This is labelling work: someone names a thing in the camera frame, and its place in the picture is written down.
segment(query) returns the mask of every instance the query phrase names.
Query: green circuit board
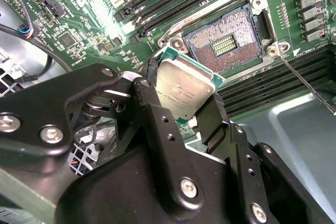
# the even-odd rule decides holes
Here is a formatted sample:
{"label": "green circuit board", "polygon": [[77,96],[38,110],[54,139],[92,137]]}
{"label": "green circuit board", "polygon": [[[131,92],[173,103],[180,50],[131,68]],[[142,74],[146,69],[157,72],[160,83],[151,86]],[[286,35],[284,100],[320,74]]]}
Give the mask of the green circuit board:
{"label": "green circuit board", "polygon": [[[15,10],[24,22],[24,13],[18,2],[16,0],[4,1]],[[123,26],[127,22],[135,20],[134,16],[131,15],[121,22],[117,22],[114,17],[128,4],[127,0],[118,7],[112,4],[112,0],[55,0],[61,6],[61,12],[57,14],[61,15],[57,18],[51,17],[50,13],[46,12],[46,4],[41,4],[44,1],[24,0],[32,15],[36,30],[38,30],[36,36],[69,63],[73,69],[100,62],[119,73],[129,70],[144,74],[148,60],[160,49],[157,43],[164,33],[177,21],[217,0],[206,0],[191,8],[181,8],[177,14],[158,23],[155,29],[150,30],[136,43],[131,40],[137,31],[125,33],[123,30]],[[161,0],[149,0],[147,5],[155,5],[159,1]],[[307,42],[302,36],[303,32],[300,28],[302,20],[298,16],[299,9],[296,0],[268,0],[278,41],[290,44],[290,50],[286,52],[286,57],[289,59],[304,56],[306,53],[330,43],[330,36],[336,30],[336,22],[332,21],[330,16],[336,10],[336,5],[332,5],[329,0],[320,0],[320,2],[323,12],[324,35]],[[184,3],[184,0],[170,1],[157,10],[156,15],[164,15],[165,12],[180,3]],[[218,15],[211,16],[207,20],[195,24],[188,31],[195,30],[217,17]],[[226,71],[223,76],[228,77],[260,62],[261,59],[255,59],[244,65],[235,66]],[[278,64],[280,64],[279,60],[275,59],[271,64],[231,80],[227,84],[248,78]]]}

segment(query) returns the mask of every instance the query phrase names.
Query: cable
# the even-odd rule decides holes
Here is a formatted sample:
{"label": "cable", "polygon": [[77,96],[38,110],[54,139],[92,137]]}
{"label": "cable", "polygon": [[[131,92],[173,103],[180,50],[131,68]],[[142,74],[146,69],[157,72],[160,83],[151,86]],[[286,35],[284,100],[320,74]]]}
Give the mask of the cable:
{"label": "cable", "polygon": [[48,70],[50,69],[51,64],[53,62],[52,60],[53,60],[52,57],[50,57],[48,55],[46,65],[44,66],[44,69],[42,70],[41,73],[34,74],[32,76],[22,76],[22,77],[16,79],[15,81],[17,81],[17,82],[26,82],[26,81],[35,81],[35,80],[37,80],[38,78],[40,78],[41,76],[43,76],[46,72],[48,72]]}
{"label": "cable", "polygon": [[3,31],[4,33],[10,34],[12,36],[15,36],[17,38],[23,39],[32,45],[39,48],[41,51],[45,52],[47,55],[53,58],[58,64],[61,65],[61,67],[64,68],[65,71],[71,72],[72,68],[63,60],[61,59],[57,54],[55,54],[53,51],[51,51],[47,46],[43,45],[41,42],[35,40],[35,39],[25,39],[22,37],[22,35],[15,29],[12,29],[8,26],[0,24],[0,31]]}
{"label": "cable", "polygon": [[75,143],[78,145],[78,147],[82,148],[83,150],[88,147],[90,144],[93,144],[95,142],[95,140],[97,139],[97,125],[93,125],[92,126],[92,139],[90,142],[88,143],[79,143],[78,140],[76,139],[76,137],[74,137]]}
{"label": "cable", "polygon": [[25,36],[27,39],[30,38],[33,35],[34,32],[34,26],[33,26],[33,22],[31,21],[29,12],[27,10],[27,7],[25,5],[25,3],[23,2],[23,0],[17,0],[20,3],[21,8],[23,9],[27,22],[28,22],[28,29],[26,31],[23,31],[21,29],[19,29],[19,32],[23,34],[23,36]]}

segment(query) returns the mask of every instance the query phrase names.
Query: metal bracket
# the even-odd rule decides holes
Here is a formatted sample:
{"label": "metal bracket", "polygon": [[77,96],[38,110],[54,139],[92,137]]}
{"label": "metal bracket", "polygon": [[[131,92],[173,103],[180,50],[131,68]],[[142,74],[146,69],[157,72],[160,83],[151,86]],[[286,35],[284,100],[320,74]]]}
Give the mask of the metal bracket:
{"label": "metal bracket", "polygon": [[187,27],[188,25],[196,22],[197,20],[205,17],[206,15],[213,13],[214,11],[217,10],[224,10],[228,8],[229,6],[232,6],[234,4],[238,4],[244,0],[237,0],[233,1],[232,0],[217,0],[210,5],[202,8],[198,12],[184,18],[183,20],[177,22],[176,24],[172,25],[168,31],[158,40],[158,46],[160,48],[164,47],[167,45],[168,41],[170,40],[171,37],[174,37],[175,35],[181,36],[183,34],[183,29]]}

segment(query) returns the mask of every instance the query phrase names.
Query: silver screw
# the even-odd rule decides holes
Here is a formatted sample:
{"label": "silver screw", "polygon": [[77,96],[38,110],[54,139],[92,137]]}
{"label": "silver screw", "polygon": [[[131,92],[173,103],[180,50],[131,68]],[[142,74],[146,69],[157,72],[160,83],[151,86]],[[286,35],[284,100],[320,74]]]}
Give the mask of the silver screw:
{"label": "silver screw", "polygon": [[107,76],[113,76],[113,71],[109,68],[103,68],[101,71]]}
{"label": "silver screw", "polygon": [[181,48],[183,46],[183,43],[180,39],[176,39],[176,40],[173,41],[173,46],[175,48]]}
{"label": "silver screw", "polygon": [[13,132],[20,128],[21,122],[18,118],[12,115],[0,116],[0,132]]}
{"label": "silver screw", "polygon": [[143,80],[143,79],[142,79],[140,82],[141,82],[141,84],[144,85],[145,87],[147,87],[147,88],[150,87],[149,82],[147,82],[146,80]]}
{"label": "silver screw", "polygon": [[181,190],[188,198],[195,198],[197,195],[197,188],[195,184],[187,178],[181,180]]}
{"label": "silver screw", "polygon": [[257,218],[257,220],[259,222],[266,223],[266,221],[267,221],[266,214],[259,205],[253,203],[251,205],[251,209],[252,209],[252,212],[253,212],[254,216]]}
{"label": "silver screw", "polygon": [[241,127],[239,127],[238,125],[236,125],[236,129],[239,133],[242,133],[243,132],[243,129]]}
{"label": "silver screw", "polygon": [[41,130],[40,137],[49,144],[57,144],[63,139],[64,135],[59,128],[49,126]]}
{"label": "silver screw", "polygon": [[272,153],[271,149],[267,145],[264,145],[264,149],[266,150],[266,152]]}

